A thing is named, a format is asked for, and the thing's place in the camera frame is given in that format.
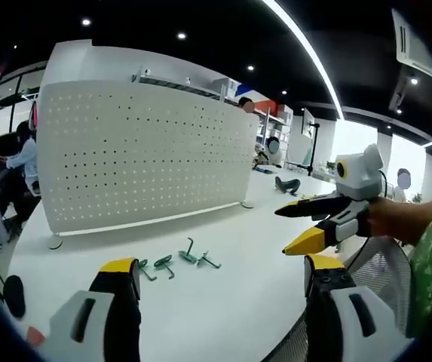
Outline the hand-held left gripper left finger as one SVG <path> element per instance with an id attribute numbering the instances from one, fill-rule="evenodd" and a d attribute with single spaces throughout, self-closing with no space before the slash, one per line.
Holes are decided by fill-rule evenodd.
<path id="1" fill-rule="evenodd" d="M 139 260 L 108 262 L 51 317 L 49 361 L 139 361 Z"/>

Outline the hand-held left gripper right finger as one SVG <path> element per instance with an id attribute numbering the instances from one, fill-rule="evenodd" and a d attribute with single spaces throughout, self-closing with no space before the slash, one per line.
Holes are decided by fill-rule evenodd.
<path id="1" fill-rule="evenodd" d="M 305 256 L 308 361 L 397 361 L 412 344 L 392 309 L 338 259 Z"/>

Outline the person's right hand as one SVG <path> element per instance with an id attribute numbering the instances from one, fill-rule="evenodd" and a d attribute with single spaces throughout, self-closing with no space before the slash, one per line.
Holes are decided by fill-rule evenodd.
<path id="1" fill-rule="evenodd" d="M 376 198 L 369 204 L 367 221 L 373 237 L 396 237 L 396 216 L 399 204 L 386 198 Z"/>

